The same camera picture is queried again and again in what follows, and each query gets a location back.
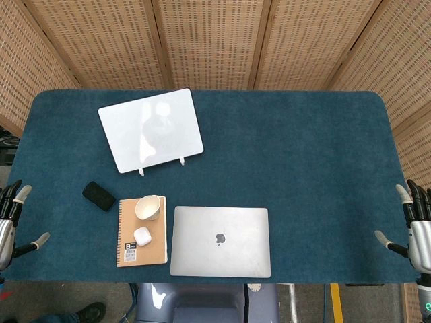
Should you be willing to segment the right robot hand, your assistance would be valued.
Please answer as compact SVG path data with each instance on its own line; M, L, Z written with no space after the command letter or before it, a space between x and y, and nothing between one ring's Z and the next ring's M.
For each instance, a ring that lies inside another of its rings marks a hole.
M397 184L395 189L403 205L409 234L407 247L390 241L383 232L376 230L377 240L388 250L409 259L419 273L431 275L431 188L424 189L412 179L408 189Z

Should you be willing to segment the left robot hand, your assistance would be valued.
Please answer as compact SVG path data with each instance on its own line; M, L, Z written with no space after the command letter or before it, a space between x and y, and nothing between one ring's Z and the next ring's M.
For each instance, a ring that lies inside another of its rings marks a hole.
M32 191L31 185L21 188L22 181L0 190L0 272L10 266L14 258L39 250L50 238L50 233L43 233L37 240L16 246L15 234L19 224L22 207Z

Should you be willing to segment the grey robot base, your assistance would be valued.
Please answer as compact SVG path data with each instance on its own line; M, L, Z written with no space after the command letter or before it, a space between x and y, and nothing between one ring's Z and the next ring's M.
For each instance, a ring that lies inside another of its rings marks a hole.
M279 323L275 284L142 283L135 323Z

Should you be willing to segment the white board stand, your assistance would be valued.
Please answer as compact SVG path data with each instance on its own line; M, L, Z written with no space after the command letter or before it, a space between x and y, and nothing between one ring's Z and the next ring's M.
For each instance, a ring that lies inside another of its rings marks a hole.
M121 174L204 152L188 88L101 107L98 116Z

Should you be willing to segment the black small pouch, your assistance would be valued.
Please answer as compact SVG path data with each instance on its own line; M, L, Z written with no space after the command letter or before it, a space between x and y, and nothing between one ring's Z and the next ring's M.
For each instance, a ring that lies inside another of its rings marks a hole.
M114 205L115 198L96 182L89 182L82 191L82 195L97 207L107 212Z

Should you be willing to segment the yellow floor tape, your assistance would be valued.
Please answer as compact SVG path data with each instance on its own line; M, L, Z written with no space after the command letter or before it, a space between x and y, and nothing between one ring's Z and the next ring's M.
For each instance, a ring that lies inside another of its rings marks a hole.
M333 306L334 323L343 323L343 312L341 304L341 295L338 283L331 283L331 302Z

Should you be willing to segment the black shoe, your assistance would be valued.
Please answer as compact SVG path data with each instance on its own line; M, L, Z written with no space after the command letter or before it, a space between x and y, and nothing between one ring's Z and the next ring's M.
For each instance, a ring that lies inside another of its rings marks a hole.
M79 323L101 323L106 314L106 306L101 302L91 303L76 314Z

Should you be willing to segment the blue felt table mat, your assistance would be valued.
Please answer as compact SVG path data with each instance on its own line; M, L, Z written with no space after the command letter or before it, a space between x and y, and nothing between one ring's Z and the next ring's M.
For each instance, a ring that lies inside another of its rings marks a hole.
M203 153L120 174L98 109L147 96L61 89L34 98L9 175L32 186L15 240L51 236L13 260L8 281L178 282L168 264L116 266L119 212L83 197L92 181L116 200L165 196L169 221L178 205L265 207L273 283L416 278L374 236L408 241L395 190L404 176L378 94L195 90Z

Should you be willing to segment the white earbuds case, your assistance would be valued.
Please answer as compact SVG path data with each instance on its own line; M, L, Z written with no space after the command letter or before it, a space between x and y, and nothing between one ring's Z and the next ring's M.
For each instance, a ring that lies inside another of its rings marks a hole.
M147 227L140 227L133 233L135 241L139 247L145 246L152 241L152 236Z

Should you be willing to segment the brown spiral notebook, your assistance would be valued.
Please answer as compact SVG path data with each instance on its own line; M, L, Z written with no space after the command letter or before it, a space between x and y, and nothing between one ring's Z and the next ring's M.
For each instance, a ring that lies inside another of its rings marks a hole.
M138 199L119 201L117 267L165 264L168 261L166 234L166 198L159 197L159 215L154 220L141 220L135 214ZM150 241L143 246L134 235L146 228Z

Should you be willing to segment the silver laptop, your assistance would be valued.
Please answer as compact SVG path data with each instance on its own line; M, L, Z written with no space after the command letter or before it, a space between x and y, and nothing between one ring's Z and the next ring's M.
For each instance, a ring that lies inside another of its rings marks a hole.
M271 276L266 208L177 206L174 210L172 276Z

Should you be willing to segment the woven folding screen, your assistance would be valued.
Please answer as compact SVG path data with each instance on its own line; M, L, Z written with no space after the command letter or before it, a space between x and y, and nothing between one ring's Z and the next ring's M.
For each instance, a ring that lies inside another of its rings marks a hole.
M370 90L431 187L431 0L0 0L0 128L48 89Z

